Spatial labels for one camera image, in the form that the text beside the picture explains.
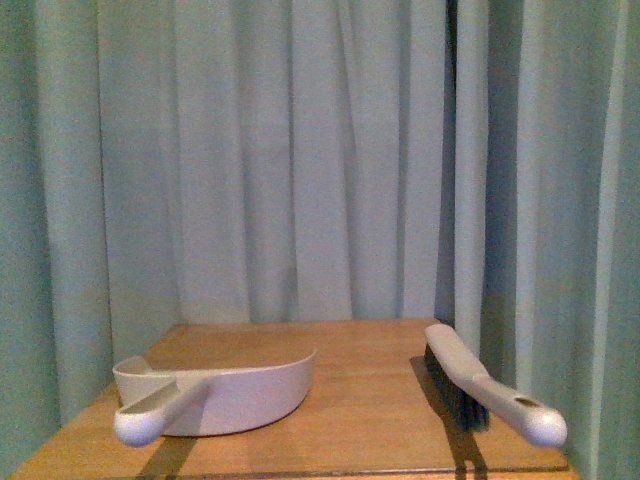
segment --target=wooden table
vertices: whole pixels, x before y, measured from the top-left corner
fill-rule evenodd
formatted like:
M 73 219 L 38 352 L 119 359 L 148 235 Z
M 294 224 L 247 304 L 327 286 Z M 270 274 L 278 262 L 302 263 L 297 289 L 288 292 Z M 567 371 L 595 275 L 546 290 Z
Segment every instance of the wooden table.
M 112 385 L 10 478 L 576 479 L 559 451 L 529 445 L 495 416 L 489 432 L 457 430 L 422 360 L 430 322 L 177 325 L 145 355 L 153 367 L 276 365 L 318 348 L 307 398 L 263 428 L 135 449 L 113 434 Z

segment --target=white dustpan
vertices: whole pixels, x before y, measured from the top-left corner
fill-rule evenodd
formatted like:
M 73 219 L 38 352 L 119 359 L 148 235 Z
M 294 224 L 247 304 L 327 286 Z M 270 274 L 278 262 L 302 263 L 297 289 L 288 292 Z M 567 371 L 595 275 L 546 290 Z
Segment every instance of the white dustpan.
M 160 435 L 204 436 L 261 427 L 288 415 L 311 387 L 315 351 L 275 367 L 153 370 L 142 357 L 113 368 L 123 407 L 113 421 L 126 445 Z

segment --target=black bristles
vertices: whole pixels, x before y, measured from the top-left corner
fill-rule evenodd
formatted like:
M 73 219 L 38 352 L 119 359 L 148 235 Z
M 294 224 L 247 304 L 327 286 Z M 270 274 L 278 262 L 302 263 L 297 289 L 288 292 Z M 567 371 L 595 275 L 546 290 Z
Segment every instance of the black bristles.
M 424 359 L 442 402 L 460 429 L 463 432 L 488 430 L 489 411 L 449 379 L 429 345 L 425 350 Z

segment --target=white plastic handle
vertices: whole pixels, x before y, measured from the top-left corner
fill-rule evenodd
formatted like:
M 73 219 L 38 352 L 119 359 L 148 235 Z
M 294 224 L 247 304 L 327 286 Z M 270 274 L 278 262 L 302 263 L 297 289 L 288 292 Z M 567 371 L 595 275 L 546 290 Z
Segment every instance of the white plastic handle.
M 113 429 L 118 439 L 130 447 L 143 447 L 162 435 L 185 409 L 197 401 L 203 401 L 209 391 L 207 379 L 180 389 L 176 379 L 119 409 L 113 419 Z
M 453 328 L 436 324 L 425 330 L 427 343 L 449 379 L 498 415 L 533 445 L 561 447 L 567 439 L 562 414 L 489 376 Z

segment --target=curtain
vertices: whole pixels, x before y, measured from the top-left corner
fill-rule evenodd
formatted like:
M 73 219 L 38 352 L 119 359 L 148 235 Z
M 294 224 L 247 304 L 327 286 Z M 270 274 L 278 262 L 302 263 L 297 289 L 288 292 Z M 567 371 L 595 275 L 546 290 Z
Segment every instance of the curtain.
M 633 477 L 635 2 L 0 9 L 0 475 L 175 323 L 436 316 Z
M 445 27 L 443 2 L 100 3 L 116 358 L 176 320 L 452 317 Z

